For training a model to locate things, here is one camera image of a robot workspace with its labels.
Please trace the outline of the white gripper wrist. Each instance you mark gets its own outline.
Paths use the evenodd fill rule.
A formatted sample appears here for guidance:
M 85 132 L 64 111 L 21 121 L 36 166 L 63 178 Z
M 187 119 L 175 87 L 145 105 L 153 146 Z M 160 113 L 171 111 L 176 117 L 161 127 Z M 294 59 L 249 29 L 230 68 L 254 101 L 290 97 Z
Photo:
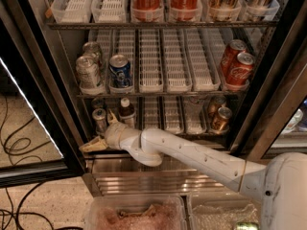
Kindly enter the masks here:
M 111 149 L 125 150 L 131 145 L 129 136 L 130 127 L 126 124 L 118 122 L 116 115 L 111 109 L 107 111 L 107 122 L 110 126 L 105 132 L 105 139 L 97 136 L 91 141 L 79 147 L 81 152 L 93 152 L 106 150 L 107 146 Z

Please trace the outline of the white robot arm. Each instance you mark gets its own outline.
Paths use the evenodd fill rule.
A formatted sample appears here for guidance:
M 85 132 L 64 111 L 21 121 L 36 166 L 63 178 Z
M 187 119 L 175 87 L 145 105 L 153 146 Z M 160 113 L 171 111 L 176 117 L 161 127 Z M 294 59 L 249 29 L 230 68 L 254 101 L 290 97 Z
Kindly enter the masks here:
M 156 167 L 165 154 L 242 196 L 261 203 L 261 230 L 307 229 L 307 155 L 283 153 L 268 165 L 211 149 L 159 129 L 139 130 L 107 115 L 105 134 L 80 146 L 83 152 L 125 150 L 136 161 Z

